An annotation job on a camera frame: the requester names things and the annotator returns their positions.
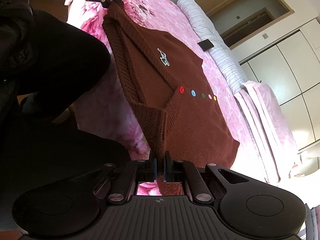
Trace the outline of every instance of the red button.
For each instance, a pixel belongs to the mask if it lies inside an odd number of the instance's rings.
[[[183,93],[184,93],[184,87],[183,87],[183,86],[180,86],[180,87],[179,87],[179,91],[180,91],[181,94],[183,94]]]

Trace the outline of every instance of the bed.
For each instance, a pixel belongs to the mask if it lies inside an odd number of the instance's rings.
[[[168,31],[203,59],[204,74],[217,95],[233,138],[240,142],[232,169],[265,182],[266,172],[263,162],[233,96],[234,88],[229,87],[210,53],[203,52],[198,46],[197,43],[201,39],[183,11],[169,0],[123,0],[123,2],[127,14],[136,23],[146,28]],[[85,0],[66,0],[65,5],[69,5],[68,23],[98,38],[112,54],[101,27],[107,9],[100,3]],[[223,51],[220,56],[225,56],[225,60],[231,59],[228,53],[223,54]],[[132,160],[148,158],[148,144],[124,97],[113,58],[109,70],[101,81],[91,91],[82,95],[75,106],[79,129],[122,143],[129,150]],[[138,193],[158,195],[159,191],[156,183],[144,183],[139,187]]]

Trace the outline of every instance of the person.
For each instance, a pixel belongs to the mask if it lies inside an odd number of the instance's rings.
[[[11,207],[23,192],[130,161],[120,143],[52,123],[109,64],[95,37],[32,9],[29,0],[0,0],[0,231],[16,228]]]

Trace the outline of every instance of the knit sweater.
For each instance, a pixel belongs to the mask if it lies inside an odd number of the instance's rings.
[[[181,193],[181,187],[166,186],[161,179],[167,150],[173,159],[197,167],[216,163],[230,168],[239,142],[203,73],[203,60],[168,32],[137,25],[114,2],[103,29],[126,99],[157,156],[160,192]]]

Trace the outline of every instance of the round pad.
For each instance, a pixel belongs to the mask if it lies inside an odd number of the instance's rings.
[[[45,215],[59,215],[68,211],[71,206],[71,198],[61,194],[53,194],[39,199],[36,209]]]
[[[258,216],[272,217],[283,210],[283,204],[276,197],[258,195],[248,199],[247,208]]]

